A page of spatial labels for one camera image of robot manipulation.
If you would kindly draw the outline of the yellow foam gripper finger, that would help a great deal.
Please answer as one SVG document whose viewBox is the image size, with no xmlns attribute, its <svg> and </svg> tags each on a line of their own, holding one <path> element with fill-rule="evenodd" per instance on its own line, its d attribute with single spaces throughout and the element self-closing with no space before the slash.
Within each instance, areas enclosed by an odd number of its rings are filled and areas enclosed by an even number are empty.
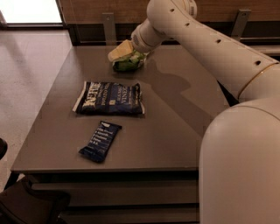
<svg viewBox="0 0 280 224">
<path fill-rule="evenodd" d="M 134 48 L 131 41 L 126 39 L 108 54 L 108 60 L 110 62 L 116 61 L 124 56 L 133 53 L 133 51 Z"/>
</svg>

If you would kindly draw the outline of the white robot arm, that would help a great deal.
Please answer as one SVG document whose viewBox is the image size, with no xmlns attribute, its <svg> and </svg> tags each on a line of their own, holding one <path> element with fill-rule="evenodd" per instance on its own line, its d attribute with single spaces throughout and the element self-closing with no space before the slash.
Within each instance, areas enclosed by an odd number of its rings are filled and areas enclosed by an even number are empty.
<svg viewBox="0 0 280 224">
<path fill-rule="evenodd" d="M 108 58 L 178 41 L 225 88 L 229 103 L 201 143 L 200 224 L 280 224 L 280 62 L 196 15 L 194 0 L 150 0 L 145 21 Z"/>
</svg>

